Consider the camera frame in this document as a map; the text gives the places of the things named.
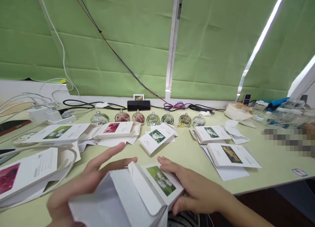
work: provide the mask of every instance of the pixelated area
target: pixelated area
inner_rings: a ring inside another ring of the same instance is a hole
[[[299,156],[315,157],[315,128],[265,129],[264,132],[266,140],[286,146],[287,151],[298,152]]]

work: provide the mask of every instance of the white wall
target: white wall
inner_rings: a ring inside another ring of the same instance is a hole
[[[45,97],[52,98],[52,93],[56,90],[61,90],[55,92],[53,94],[54,98],[57,102],[62,103],[64,100],[67,99],[77,99],[78,96],[71,96],[67,91],[67,87],[65,84],[53,84],[53,83],[46,83],[42,90],[40,90],[43,83],[41,82],[34,82],[34,81],[19,81],[19,80],[1,80],[0,79],[0,100],[9,99],[11,97],[17,96],[21,93],[38,93]],[[115,103],[118,105],[126,106],[128,100],[133,100],[133,95],[130,97],[102,97],[102,96],[82,96],[79,100],[84,102],[95,102],[95,101],[103,101],[103,102],[110,102]],[[161,99],[148,99],[151,101],[151,105],[163,107],[164,102]],[[204,100],[190,100],[190,99],[170,99],[170,92],[166,92],[165,100],[168,103],[176,104],[179,101],[183,103],[193,103],[193,104],[201,104],[210,107],[225,107],[228,103],[235,103],[229,101],[204,101]]]

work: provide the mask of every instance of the smartphone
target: smartphone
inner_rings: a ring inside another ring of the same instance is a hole
[[[11,120],[0,124],[0,136],[10,133],[24,125],[31,123],[31,120]]]
[[[249,102],[250,102],[250,96],[251,96],[251,94],[245,94],[245,96],[244,96],[244,100],[243,100],[243,104],[244,104],[244,106],[248,106],[248,105],[249,105]]]
[[[0,149],[0,155],[8,153],[8,152],[12,152],[15,151],[16,149],[12,148],[12,149]],[[7,160],[11,159],[12,157],[16,156],[18,153],[12,154],[12,155],[8,155],[5,157],[0,158],[0,165],[4,162],[6,162]]]

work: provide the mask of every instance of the perfume bottle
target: perfume bottle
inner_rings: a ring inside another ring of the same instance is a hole
[[[191,125],[191,118],[188,113],[185,113],[179,117],[179,124],[181,125],[182,123],[185,127],[189,127]]]
[[[195,116],[193,118],[193,126],[204,126],[206,124],[206,120],[204,119],[204,117],[202,116],[201,112],[199,112],[198,116]]]
[[[167,114],[163,115],[161,118],[161,124],[162,123],[168,123],[168,124],[173,124],[174,123],[174,117],[168,112]]]
[[[96,114],[94,114],[91,117],[91,123],[97,123],[99,125],[106,124],[109,122],[108,115],[101,113],[100,111],[96,111]]]
[[[132,115],[132,120],[142,124],[145,122],[144,115],[139,110]]]
[[[128,122],[130,121],[130,115],[122,110],[119,111],[117,115],[115,115],[115,122]]]
[[[148,117],[147,117],[147,124],[148,124],[149,126],[160,124],[160,118],[159,118],[159,116],[156,115],[155,112],[152,112],[152,114],[149,114]]]

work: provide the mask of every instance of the green window blind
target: green window blind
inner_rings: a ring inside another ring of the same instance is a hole
[[[172,98],[235,100],[277,0],[183,0]]]
[[[64,77],[61,58],[38,0],[1,0],[0,78]]]
[[[165,96],[173,0],[84,0],[109,44],[143,84]],[[76,0],[45,0],[81,95],[150,94],[102,39]],[[54,37],[61,53],[58,39]]]
[[[291,83],[315,54],[315,0],[282,0],[248,74],[240,99],[287,96]]]
[[[0,77],[64,77],[62,48],[39,1],[2,1]],[[44,1],[65,46],[67,73],[81,95],[155,97],[114,55],[76,0]],[[164,97],[173,0],[84,2],[117,54],[144,85]]]

